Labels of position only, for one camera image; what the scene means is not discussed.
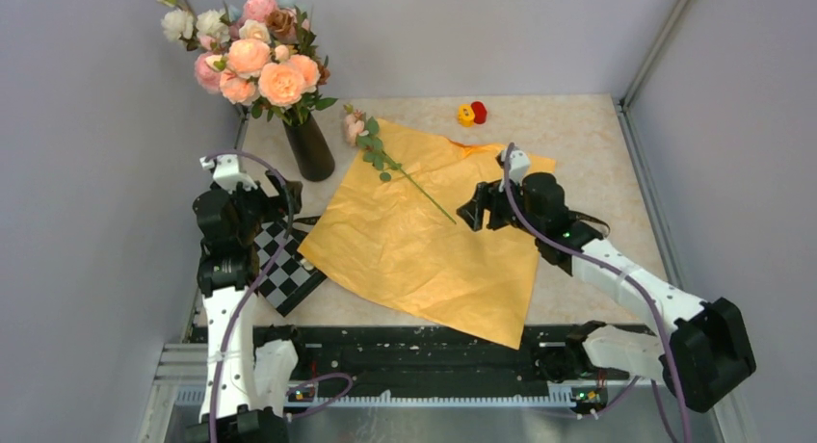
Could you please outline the orange yellow wrapping paper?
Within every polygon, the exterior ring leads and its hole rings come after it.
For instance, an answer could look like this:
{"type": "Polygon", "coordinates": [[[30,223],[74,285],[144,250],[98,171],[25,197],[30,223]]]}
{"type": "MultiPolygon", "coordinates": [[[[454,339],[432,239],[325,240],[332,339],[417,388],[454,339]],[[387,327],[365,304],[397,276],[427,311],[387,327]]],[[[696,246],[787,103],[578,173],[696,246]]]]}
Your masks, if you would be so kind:
{"type": "Polygon", "coordinates": [[[391,180],[355,157],[300,252],[374,303],[517,349],[540,257],[506,227],[473,231],[457,209],[502,175],[499,143],[461,144],[381,120],[391,180]]]}

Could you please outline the orange paper bouquet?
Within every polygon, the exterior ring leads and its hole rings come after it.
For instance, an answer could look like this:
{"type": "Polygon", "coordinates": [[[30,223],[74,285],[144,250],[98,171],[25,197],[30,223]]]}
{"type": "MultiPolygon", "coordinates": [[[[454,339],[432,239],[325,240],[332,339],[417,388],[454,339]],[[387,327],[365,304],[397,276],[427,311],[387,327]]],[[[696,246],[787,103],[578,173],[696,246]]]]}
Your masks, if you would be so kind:
{"type": "Polygon", "coordinates": [[[386,152],[381,137],[380,124],[377,120],[356,109],[350,103],[345,103],[343,110],[345,113],[343,117],[345,140],[362,152],[363,162],[378,172],[381,182],[389,182],[392,179],[392,172],[400,173],[449,222],[455,223],[454,217],[404,169],[401,163],[386,152]]]}

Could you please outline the black ribbon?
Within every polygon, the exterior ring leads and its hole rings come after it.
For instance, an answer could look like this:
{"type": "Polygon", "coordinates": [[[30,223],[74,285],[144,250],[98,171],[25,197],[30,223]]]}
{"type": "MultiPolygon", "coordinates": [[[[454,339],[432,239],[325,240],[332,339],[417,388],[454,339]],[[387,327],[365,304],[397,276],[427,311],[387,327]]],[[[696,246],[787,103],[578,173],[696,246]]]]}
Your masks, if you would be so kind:
{"type": "MultiPolygon", "coordinates": [[[[570,211],[568,213],[568,215],[572,220],[580,221],[580,222],[587,222],[587,223],[590,223],[591,225],[600,226],[600,232],[601,232],[603,237],[608,237],[610,235],[610,233],[611,233],[612,228],[611,228],[610,224],[607,223],[606,221],[603,221],[603,220],[599,219],[599,218],[596,218],[594,216],[585,214],[583,212],[577,212],[577,211],[570,211]]],[[[294,223],[314,226],[319,221],[319,219],[321,219],[320,215],[307,216],[307,217],[298,217],[298,218],[294,219],[294,223]]]]}

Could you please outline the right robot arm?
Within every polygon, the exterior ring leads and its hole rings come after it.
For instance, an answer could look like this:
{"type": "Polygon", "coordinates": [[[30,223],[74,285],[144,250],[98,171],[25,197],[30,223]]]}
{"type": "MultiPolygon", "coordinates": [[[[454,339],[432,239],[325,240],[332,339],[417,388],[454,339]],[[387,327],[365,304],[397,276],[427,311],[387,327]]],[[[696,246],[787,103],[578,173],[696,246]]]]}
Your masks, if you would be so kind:
{"type": "Polygon", "coordinates": [[[736,304],[686,293],[627,258],[608,240],[607,222],[567,207],[554,175],[536,172],[508,186],[480,182],[457,214],[473,231],[512,226],[528,233],[544,261],[645,323],[646,332],[600,321],[575,327],[561,347],[545,348],[546,380],[619,370],[662,381],[685,408],[703,413],[755,373],[736,304]]]}

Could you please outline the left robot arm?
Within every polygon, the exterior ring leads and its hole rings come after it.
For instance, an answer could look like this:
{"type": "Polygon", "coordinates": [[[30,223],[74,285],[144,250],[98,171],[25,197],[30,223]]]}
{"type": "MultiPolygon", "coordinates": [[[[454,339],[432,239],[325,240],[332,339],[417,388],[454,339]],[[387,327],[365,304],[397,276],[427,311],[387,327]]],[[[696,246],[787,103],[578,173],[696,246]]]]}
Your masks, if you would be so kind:
{"type": "Polygon", "coordinates": [[[286,442],[281,407],[263,404],[256,388],[253,309],[262,272],[254,241],[266,222],[293,220],[301,209],[302,184],[275,171],[267,178],[277,193],[238,182],[218,185],[196,198],[201,231],[197,284],[207,317],[205,398],[198,422],[185,429],[187,442],[286,442]]]}

